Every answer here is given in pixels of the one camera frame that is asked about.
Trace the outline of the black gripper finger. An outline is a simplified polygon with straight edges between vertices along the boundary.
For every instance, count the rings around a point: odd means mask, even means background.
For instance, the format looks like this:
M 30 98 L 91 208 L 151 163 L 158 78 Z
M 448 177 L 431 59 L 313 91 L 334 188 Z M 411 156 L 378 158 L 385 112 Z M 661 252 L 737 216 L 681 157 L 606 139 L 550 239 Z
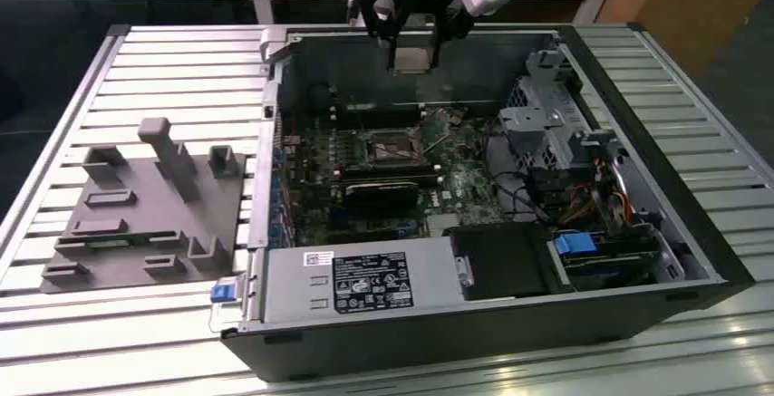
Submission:
M 411 0 L 355 0 L 370 37 L 386 49 L 386 68 L 394 69 L 398 36 L 409 17 Z
M 434 21 L 430 42 L 430 68 L 434 69 L 440 63 L 444 44 L 468 36 L 476 17 L 470 15 L 462 0 L 431 0 L 426 9 Z

